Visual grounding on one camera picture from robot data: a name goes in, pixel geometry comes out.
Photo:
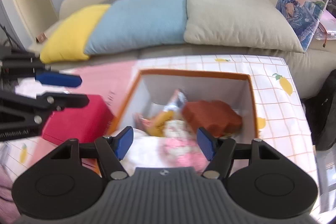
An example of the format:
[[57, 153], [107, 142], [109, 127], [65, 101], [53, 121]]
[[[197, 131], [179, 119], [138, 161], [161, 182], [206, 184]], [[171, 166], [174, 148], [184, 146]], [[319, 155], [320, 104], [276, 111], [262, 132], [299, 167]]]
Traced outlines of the beige pillow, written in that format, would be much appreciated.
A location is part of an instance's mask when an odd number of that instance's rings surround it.
[[186, 0], [190, 44], [302, 53], [284, 15], [269, 0]]

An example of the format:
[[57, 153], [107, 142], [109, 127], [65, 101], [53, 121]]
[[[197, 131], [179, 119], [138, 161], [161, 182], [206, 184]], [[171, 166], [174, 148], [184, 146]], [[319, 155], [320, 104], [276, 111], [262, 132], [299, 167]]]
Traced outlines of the white orange storage box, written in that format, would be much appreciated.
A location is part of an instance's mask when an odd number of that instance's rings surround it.
[[121, 164], [128, 174], [139, 167], [208, 165], [197, 144], [197, 130], [216, 138], [249, 143], [258, 137], [251, 78], [239, 73], [142, 69], [131, 84], [110, 133], [134, 129]]

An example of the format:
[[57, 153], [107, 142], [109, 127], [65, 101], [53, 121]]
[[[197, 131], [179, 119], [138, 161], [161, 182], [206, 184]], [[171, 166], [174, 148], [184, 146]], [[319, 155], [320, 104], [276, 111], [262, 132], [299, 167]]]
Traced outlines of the red lidded box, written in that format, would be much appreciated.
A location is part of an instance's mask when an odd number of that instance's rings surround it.
[[42, 138], [56, 145], [68, 139], [92, 143], [103, 136], [114, 119], [108, 105], [100, 95], [88, 95], [89, 103], [83, 108], [66, 108], [55, 111], [42, 131]]

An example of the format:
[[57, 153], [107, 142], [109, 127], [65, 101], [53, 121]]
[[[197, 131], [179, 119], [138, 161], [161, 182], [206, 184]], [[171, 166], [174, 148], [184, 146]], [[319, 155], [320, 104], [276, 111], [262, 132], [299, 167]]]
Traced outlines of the pink fluffy rug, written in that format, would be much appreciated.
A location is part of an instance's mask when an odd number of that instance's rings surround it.
[[13, 201], [11, 190], [13, 182], [11, 178], [1, 166], [0, 176], [0, 217], [1, 223], [14, 223], [19, 217], [20, 213]]

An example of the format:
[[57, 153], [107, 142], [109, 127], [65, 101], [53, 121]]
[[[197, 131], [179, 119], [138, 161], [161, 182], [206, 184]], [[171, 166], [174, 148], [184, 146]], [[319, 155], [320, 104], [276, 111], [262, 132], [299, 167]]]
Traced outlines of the brown felt piece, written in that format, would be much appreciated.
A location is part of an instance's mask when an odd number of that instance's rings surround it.
[[237, 133], [243, 125], [242, 117], [219, 100], [187, 102], [182, 116], [194, 133], [204, 127], [216, 138]]

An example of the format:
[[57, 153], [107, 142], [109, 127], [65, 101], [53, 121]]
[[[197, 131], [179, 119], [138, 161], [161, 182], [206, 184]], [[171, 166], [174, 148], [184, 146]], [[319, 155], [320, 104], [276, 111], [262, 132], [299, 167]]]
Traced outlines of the small brown card on sofa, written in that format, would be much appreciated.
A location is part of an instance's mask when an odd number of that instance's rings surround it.
[[41, 44], [41, 43], [44, 43], [47, 39], [48, 39], [48, 37], [46, 36], [46, 34], [44, 32], [42, 32], [41, 34], [39, 34], [36, 37], [36, 42]]

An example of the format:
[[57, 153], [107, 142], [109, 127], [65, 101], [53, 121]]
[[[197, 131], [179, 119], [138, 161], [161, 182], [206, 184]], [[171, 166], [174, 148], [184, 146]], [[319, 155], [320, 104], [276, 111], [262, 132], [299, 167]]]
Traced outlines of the blue pillow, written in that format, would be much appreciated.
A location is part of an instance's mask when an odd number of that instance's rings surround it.
[[186, 0], [117, 0], [90, 35], [84, 53], [116, 54], [183, 44]]

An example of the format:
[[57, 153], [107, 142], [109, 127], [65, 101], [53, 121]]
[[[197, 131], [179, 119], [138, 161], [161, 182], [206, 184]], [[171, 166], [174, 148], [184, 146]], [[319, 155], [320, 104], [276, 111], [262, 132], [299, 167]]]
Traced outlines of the black backpack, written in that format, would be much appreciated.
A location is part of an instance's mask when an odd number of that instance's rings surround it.
[[311, 138], [318, 151], [331, 149], [335, 144], [335, 84], [333, 70], [318, 94], [303, 102]]

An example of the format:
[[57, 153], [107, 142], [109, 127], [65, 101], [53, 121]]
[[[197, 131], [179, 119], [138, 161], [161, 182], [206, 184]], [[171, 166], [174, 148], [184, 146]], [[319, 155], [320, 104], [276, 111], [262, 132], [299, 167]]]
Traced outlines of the colourful snack packet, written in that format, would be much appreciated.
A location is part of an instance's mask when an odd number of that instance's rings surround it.
[[153, 115], [144, 117], [141, 113], [133, 115], [136, 128], [146, 132], [150, 136], [163, 137], [165, 124], [169, 121], [181, 118], [181, 112], [187, 102], [187, 98], [181, 89], [176, 89], [165, 106], [155, 110]]

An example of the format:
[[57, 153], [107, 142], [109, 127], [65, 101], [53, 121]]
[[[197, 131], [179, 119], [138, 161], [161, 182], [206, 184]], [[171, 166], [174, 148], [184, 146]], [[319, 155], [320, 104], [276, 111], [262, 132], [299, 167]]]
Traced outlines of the pink floral cloth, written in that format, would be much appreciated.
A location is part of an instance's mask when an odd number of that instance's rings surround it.
[[193, 167], [197, 173], [209, 164], [199, 148], [196, 137], [182, 120], [165, 123], [163, 137], [150, 136], [134, 129], [133, 143], [121, 161], [128, 174], [138, 167], [177, 168]]

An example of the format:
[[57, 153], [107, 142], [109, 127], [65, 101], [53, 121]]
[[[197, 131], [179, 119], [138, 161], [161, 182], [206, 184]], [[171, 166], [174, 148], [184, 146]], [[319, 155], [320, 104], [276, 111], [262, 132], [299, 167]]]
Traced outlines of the anime print pillow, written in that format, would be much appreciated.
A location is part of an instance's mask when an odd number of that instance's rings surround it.
[[293, 28], [302, 49], [306, 51], [318, 28], [329, 0], [278, 0], [276, 9]]

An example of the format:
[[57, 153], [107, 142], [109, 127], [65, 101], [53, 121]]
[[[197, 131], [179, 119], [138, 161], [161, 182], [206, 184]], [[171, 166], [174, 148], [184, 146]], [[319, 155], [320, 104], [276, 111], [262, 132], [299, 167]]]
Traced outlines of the yellow pillow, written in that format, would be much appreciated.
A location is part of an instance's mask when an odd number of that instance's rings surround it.
[[87, 6], [63, 20], [42, 48], [41, 62], [88, 60], [84, 53], [88, 39], [109, 8], [108, 4]]

